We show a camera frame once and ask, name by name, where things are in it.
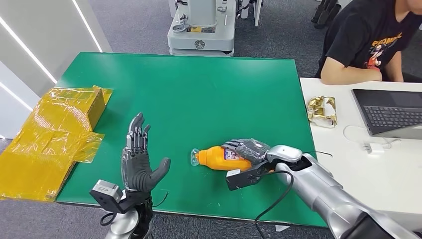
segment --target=bottle label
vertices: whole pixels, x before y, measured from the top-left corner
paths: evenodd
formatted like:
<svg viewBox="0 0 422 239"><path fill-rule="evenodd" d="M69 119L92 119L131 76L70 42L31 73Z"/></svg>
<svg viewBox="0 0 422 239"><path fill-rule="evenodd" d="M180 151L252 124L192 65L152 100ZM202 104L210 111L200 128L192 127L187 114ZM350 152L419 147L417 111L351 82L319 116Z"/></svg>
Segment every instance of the bottle label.
<svg viewBox="0 0 422 239"><path fill-rule="evenodd" d="M239 160L239 156L237 156L233 151L230 149L224 149L224 159L225 160Z"/></svg>

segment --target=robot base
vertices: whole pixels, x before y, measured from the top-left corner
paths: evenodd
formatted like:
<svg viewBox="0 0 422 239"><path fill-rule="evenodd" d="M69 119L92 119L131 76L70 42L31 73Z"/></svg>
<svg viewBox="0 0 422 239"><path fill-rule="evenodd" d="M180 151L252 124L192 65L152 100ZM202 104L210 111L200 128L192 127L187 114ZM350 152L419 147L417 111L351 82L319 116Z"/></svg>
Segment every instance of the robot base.
<svg viewBox="0 0 422 239"><path fill-rule="evenodd" d="M175 56L227 56L231 57L234 54L234 49L230 53L226 54L222 51L210 51L210 50L191 50L191 49L173 49L170 48L170 55Z"/></svg>
<svg viewBox="0 0 422 239"><path fill-rule="evenodd" d="M214 10L215 25L198 26L190 22L188 6L179 4L167 34L171 55L233 56L236 1L217 0ZM181 28L186 29L175 32L173 27L180 26L183 15L187 16L186 26Z"/></svg>

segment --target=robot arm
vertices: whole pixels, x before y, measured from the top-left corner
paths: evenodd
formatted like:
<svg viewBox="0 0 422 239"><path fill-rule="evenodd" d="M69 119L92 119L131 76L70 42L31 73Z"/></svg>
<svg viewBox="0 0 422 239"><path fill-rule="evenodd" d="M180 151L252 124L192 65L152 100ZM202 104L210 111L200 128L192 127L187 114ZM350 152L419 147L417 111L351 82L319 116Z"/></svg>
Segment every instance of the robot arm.
<svg viewBox="0 0 422 239"><path fill-rule="evenodd" d="M248 171L228 173L229 189L256 184L256 175L269 170L287 171L294 177L292 189L327 223L336 239L419 239L391 218L359 202L343 190L332 174L310 154L296 148L277 145L269 149L265 160ZM290 184L290 174L279 173Z"/></svg>
<svg viewBox="0 0 422 239"><path fill-rule="evenodd" d="M160 166L151 170L148 154L148 131L142 113L130 122L126 147L121 156L121 175L124 191L119 186L99 180L90 191L103 209L111 213L101 218L101 225L110 225L106 239L145 239L149 237L152 219L151 191L170 169L170 159L164 158Z"/></svg>

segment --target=black t-shirt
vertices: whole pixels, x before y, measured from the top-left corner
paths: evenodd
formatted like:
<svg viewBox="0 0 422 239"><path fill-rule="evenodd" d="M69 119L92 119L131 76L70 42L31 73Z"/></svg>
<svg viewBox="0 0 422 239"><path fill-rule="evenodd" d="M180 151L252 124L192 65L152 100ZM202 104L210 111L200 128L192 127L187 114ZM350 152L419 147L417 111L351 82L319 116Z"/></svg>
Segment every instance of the black t-shirt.
<svg viewBox="0 0 422 239"><path fill-rule="evenodd" d="M346 67L383 70L394 54L404 50L422 23L412 12L397 22L396 0L353 0L334 19L325 35L316 78L326 57Z"/></svg>

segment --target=white table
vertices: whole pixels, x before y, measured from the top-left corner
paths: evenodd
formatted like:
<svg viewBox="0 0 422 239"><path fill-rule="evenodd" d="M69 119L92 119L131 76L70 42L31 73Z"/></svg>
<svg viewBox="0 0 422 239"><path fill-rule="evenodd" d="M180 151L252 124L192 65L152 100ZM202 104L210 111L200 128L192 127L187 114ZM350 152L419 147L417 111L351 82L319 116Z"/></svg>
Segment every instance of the white table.
<svg viewBox="0 0 422 239"><path fill-rule="evenodd" d="M347 125L364 126L352 89L420 91L419 83L366 82L346 86L324 85L319 79L301 78L304 100L314 96L335 97L338 125L323 128L311 124L318 161L352 196L373 209L385 211L410 230L422 229L422 140L394 142L380 157L369 156L359 143L343 136ZM348 127L345 134L356 141L385 143L367 130Z"/></svg>

